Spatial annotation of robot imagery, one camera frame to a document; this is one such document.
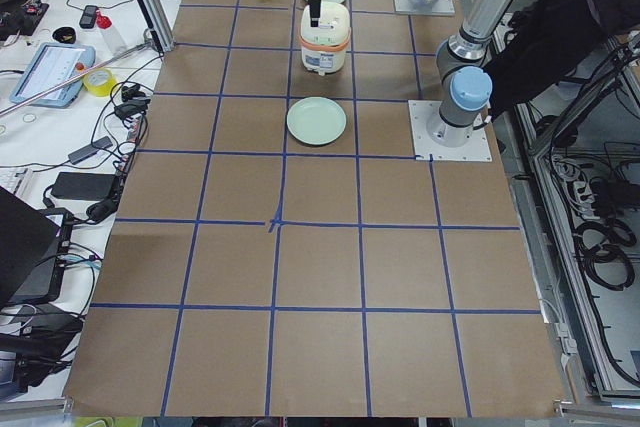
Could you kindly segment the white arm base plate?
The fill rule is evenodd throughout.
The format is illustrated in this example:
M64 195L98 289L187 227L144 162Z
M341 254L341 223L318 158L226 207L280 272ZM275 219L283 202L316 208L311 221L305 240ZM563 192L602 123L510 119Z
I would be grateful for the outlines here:
M471 126L453 127L440 115L441 101L408 102L414 158L421 161L491 162L482 115Z

